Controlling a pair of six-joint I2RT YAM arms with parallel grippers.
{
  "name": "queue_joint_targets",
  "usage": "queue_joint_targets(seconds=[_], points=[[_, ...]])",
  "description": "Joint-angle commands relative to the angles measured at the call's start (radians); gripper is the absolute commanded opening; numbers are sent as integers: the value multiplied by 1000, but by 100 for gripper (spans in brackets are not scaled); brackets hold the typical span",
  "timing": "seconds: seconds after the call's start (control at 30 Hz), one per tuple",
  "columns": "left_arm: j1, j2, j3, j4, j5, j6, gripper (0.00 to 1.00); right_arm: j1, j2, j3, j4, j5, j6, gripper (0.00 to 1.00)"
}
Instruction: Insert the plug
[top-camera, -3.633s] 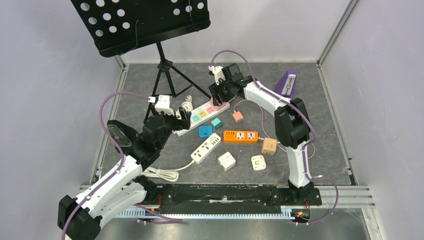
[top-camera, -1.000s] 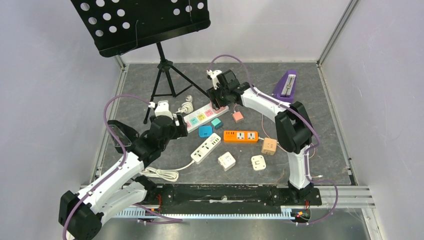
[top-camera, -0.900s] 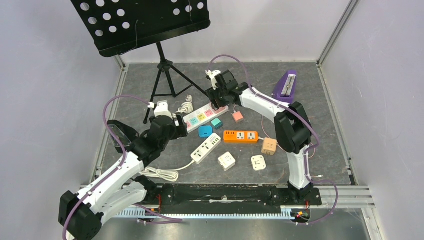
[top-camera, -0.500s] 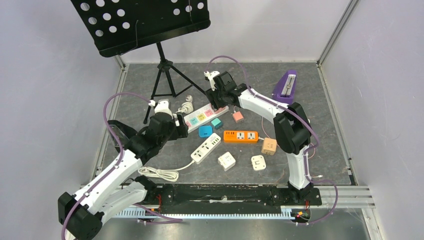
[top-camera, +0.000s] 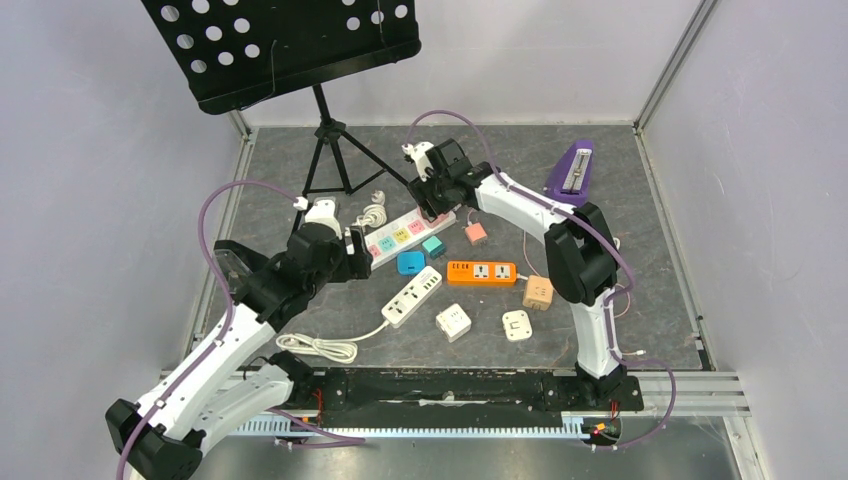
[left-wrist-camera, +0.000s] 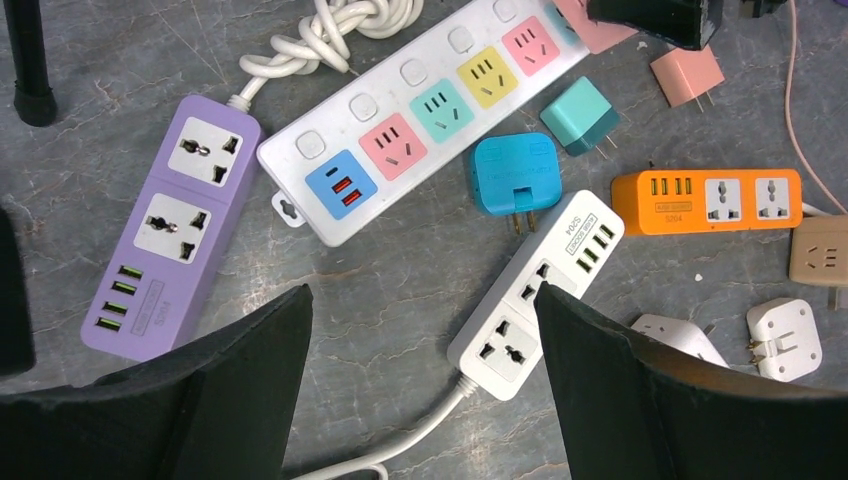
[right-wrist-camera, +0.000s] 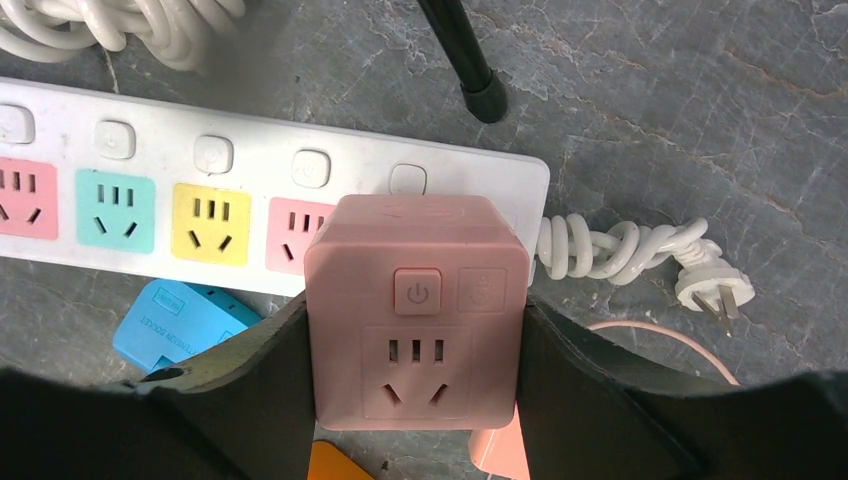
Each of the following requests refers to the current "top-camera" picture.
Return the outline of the white multicolour power strip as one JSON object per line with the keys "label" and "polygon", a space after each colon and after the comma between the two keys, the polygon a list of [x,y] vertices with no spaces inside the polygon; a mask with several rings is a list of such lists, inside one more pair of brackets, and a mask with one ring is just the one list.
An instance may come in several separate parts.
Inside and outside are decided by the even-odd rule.
{"label": "white multicolour power strip", "polygon": [[372,269],[380,268],[394,260],[399,253],[419,246],[428,237],[449,227],[442,225],[432,229],[426,221],[416,208],[368,233],[365,241],[373,256]]}

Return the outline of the teal charger cube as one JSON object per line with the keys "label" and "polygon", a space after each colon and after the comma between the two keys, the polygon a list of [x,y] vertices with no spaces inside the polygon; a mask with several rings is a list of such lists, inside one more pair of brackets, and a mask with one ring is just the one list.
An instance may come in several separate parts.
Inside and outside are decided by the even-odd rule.
{"label": "teal charger cube", "polygon": [[436,236],[430,236],[421,243],[421,247],[431,259],[439,258],[446,253],[445,244]]}

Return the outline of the white cube socket adapter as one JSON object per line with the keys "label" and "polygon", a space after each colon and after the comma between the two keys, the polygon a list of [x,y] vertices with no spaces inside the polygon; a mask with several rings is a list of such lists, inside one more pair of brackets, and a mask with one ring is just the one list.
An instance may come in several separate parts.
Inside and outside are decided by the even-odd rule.
{"label": "white cube socket adapter", "polygon": [[436,324],[448,342],[453,343],[470,330],[472,320],[458,303],[454,303],[436,316]]}

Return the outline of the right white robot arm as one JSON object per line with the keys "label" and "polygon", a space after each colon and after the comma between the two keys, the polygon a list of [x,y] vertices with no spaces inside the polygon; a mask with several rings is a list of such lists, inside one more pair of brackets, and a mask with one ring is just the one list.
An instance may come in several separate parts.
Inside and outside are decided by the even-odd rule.
{"label": "right white robot arm", "polygon": [[569,303],[578,335],[578,396],[591,408],[606,406],[617,396],[626,368],[612,313],[621,258],[600,209],[550,200],[488,162],[474,165],[453,139],[407,143],[402,151],[417,172],[408,190],[428,218],[468,206],[543,243],[548,278]]}

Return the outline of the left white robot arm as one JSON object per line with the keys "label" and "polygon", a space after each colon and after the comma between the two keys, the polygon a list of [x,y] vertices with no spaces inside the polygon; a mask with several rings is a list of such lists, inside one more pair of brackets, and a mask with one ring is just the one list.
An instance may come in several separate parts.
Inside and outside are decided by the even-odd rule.
{"label": "left white robot arm", "polygon": [[204,455],[253,415],[285,403],[307,405],[312,379],[270,362],[259,383],[242,381],[217,396],[226,378],[260,346],[304,313],[329,283],[364,280],[372,271],[362,228],[306,222],[284,251],[268,257],[232,240],[214,246],[214,273],[229,298],[212,332],[164,380],[136,401],[116,400],[106,423],[120,460],[146,479],[188,479]]}

